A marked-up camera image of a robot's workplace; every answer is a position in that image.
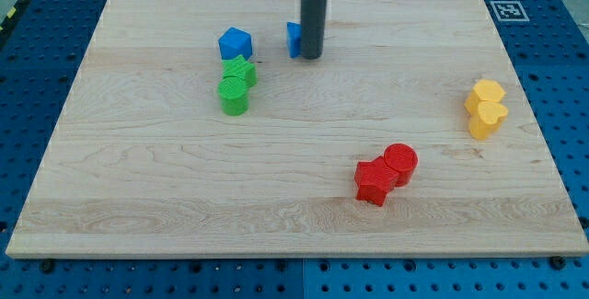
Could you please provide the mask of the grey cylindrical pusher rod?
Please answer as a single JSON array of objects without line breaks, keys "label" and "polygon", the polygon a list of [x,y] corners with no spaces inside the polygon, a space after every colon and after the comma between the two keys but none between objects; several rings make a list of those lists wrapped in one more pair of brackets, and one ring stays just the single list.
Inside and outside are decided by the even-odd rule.
[{"label": "grey cylindrical pusher rod", "polygon": [[328,0],[300,0],[300,54],[316,60],[323,53]]}]

